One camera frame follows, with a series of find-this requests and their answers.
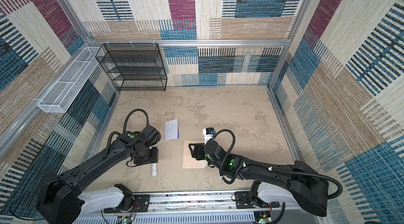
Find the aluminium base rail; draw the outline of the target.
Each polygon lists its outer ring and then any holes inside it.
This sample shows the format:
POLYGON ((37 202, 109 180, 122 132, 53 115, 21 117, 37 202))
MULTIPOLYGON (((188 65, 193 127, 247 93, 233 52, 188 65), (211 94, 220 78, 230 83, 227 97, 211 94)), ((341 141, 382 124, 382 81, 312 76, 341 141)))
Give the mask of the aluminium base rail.
POLYGON ((96 211, 77 224, 256 224, 263 217, 281 224, 330 224, 328 217, 305 212, 297 204, 274 203, 254 208, 236 196, 239 189, 147 192, 147 210, 138 213, 96 211))

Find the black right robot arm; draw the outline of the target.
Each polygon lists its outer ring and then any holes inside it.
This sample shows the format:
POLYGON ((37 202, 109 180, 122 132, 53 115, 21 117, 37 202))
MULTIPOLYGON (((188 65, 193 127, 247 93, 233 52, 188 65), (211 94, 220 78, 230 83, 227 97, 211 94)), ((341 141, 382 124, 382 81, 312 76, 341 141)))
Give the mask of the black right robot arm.
POLYGON ((211 168, 218 168, 221 179, 232 184, 235 180, 254 180, 272 184, 291 193, 299 206, 319 217, 327 215, 329 182, 307 164, 295 161, 293 165, 273 165, 228 154, 214 140, 207 145, 189 144, 191 156, 205 160, 211 168))

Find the white glue stick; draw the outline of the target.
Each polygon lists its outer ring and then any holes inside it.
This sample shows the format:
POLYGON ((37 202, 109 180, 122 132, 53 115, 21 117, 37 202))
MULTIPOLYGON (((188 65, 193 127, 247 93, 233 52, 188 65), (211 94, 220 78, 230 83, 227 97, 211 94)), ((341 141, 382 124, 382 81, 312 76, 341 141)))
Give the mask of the white glue stick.
POLYGON ((157 163, 153 163, 151 165, 151 175, 153 177, 157 176, 157 163))

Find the blue floral letter paper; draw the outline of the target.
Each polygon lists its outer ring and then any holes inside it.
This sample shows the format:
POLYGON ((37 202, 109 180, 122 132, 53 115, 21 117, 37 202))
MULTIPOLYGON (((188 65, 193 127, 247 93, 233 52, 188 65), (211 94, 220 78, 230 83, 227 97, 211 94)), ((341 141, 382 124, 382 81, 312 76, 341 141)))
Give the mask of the blue floral letter paper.
POLYGON ((165 123, 165 140, 179 139, 178 119, 165 123))

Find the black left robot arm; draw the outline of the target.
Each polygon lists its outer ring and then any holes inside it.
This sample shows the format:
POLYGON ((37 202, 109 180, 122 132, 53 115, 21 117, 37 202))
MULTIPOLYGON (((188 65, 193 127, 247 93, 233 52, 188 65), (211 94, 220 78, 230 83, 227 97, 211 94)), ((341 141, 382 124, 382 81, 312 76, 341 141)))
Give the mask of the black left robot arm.
POLYGON ((128 158, 139 162, 140 166, 157 162, 158 149, 152 144, 160 139, 160 132, 150 125, 142 131, 126 131, 84 163, 60 175, 53 172, 42 177, 36 210, 49 224, 73 223, 85 205, 85 201, 79 199, 84 189, 128 158))

